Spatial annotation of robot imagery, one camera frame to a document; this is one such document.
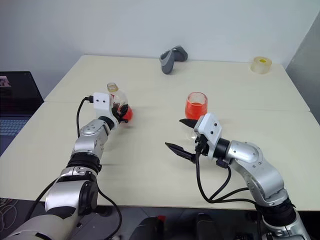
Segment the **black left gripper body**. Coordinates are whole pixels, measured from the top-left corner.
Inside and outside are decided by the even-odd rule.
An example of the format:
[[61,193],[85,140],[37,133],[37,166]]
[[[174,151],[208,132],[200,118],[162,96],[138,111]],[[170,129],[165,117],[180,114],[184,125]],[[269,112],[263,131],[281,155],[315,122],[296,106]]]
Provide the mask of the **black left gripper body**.
[[114,107],[112,108],[112,114],[113,114],[113,116],[117,119],[117,121],[119,122],[120,119],[124,119],[124,115],[118,115],[117,110],[118,110],[118,107],[114,106]]

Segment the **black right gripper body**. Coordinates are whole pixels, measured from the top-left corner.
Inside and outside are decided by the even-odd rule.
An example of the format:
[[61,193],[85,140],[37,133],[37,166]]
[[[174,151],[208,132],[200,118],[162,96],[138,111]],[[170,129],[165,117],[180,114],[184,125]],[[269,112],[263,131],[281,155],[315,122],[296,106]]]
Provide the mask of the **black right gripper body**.
[[207,156],[208,155],[208,152],[209,152],[209,145],[208,145],[208,140],[207,138],[201,134],[200,136],[198,136],[196,139],[195,139],[195,154],[200,154],[200,155],[203,155],[203,156]]

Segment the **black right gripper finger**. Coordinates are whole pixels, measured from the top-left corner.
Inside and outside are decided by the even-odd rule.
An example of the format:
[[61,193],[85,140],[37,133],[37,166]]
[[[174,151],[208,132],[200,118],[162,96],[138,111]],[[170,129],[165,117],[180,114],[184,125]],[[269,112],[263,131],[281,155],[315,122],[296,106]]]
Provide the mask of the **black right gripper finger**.
[[173,143],[166,142],[165,145],[172,152],[174,152],[177,156],[180,156],[181,158],[184,158],[184,159],[192,162],[193,164],[196,163],[196,155],[194,153],[187,152],[181,146],[173,144]]
[[188,127],[190,127],[190,128],[192,128],[192,129],[194,129],[195,126],[196,126],[197,123],[198,123],[198,120],[196,120],[196,119],[189,119],[189,118],[183,118],[183,119],[180,119],[179,122],[182,123],[182,124],[184,124],[184,125],[186,125],[186,126],[188,126]]

